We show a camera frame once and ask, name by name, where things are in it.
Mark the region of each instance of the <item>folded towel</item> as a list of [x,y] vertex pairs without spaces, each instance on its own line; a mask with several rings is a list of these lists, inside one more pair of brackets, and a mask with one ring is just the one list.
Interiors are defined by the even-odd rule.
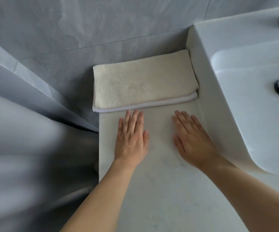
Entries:
[[199,88],[187,50],[96,65],[93,72],[92,109],[99,113],[186,102]]

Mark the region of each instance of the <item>white sink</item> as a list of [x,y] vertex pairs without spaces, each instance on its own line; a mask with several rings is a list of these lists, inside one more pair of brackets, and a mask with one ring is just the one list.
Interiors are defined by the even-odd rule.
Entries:
[[187,47],[206,128],[239,167],[279,174],[279,8],[207,21]]

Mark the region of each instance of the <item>countertop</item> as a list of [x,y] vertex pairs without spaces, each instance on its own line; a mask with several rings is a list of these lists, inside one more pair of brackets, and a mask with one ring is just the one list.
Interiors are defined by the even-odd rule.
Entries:
[[[176,151],[171,121],[175,110],[194,114],[203,123],[197,100],[141,109],[144,128],[150,133],[150,148],[131,179],[117,231],[247,232],[223,194]],[[125,112],[100,113],[99,180],[113,161],[121,116],[124,117]],[[251,175],[279,191],[279,175]]]

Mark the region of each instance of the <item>person's left hand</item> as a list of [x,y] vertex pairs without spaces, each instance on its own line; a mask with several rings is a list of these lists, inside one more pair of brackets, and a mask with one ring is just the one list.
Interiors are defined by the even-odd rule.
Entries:
[[115,147],[114,161],[123,166],[135,168],[145,157],[149,147],[149,132],[144,127],[144,114],[134,110],[126,111],[126,117],[120,117]]

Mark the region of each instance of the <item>white countertop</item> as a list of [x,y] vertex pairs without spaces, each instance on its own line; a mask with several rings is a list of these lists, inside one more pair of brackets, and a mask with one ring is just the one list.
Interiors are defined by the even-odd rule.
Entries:
[[[172,142],[175,110],[196,115],[197,101],[141,109],[144,128],[149,129],[150,148],[131,179],[118,223],[119,232],[143,231],[235,231],[246,227],[215,185],[186,163]],[[119,117],[125,112],[100,113],[99,179],[114,158]],[[252,174],[279,191],[279,176]]]

